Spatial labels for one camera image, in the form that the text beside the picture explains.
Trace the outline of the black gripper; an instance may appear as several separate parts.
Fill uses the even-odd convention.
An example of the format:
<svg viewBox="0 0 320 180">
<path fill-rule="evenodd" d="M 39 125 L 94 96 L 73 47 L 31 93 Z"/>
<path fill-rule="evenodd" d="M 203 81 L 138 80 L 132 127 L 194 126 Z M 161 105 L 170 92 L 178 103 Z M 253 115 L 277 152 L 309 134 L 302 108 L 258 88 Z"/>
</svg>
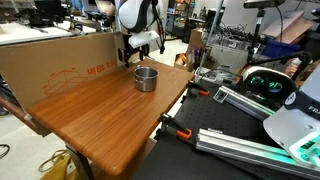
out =
<svg viewBox="0 0 320 180">
<path fill-rule="evenodd" d="M 125 63 L 125 66 L 129 68 L 129 58 L 135 54 L 139 53 L 139 59 L 144 60 L 144 56 L 147 56 L 150 52 L 150 46 L 148 44 L 142 45 L 141 47 L 133 48 L 129 44 L 130 35 L 123 36 L 124 47 L 118 49 L 119 60 Z"/>
</svg>

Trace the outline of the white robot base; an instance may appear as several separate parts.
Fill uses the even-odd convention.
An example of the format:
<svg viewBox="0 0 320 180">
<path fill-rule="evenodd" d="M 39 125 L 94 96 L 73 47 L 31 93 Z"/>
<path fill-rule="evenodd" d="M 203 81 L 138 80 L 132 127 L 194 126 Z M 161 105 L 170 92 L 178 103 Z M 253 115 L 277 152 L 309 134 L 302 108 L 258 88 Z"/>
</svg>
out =
<svg viewBox="0 0 320 180">
<path fill-rule="evenodd" d="M 296 162 L 320 167 L 320 66 L 263 127 Z"/>
</svg>

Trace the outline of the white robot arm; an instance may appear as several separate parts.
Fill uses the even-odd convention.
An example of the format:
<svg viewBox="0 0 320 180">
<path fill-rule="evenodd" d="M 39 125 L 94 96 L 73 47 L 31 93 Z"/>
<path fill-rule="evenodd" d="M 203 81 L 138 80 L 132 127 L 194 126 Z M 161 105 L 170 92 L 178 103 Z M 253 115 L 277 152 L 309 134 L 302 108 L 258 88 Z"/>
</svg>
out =
<svg viewBox="0 0 320 180">
<path fill-rule="evenodd" d="M 116 0 L 116 18 L 125 44 L 118 55 L 126 67 L 132 54 L 139 53 L 140 59 L 147 56 L 153 40 L 159 39 L 160 53 L 164 52 L 162 9 L 162 0 Z"/>
</svg>

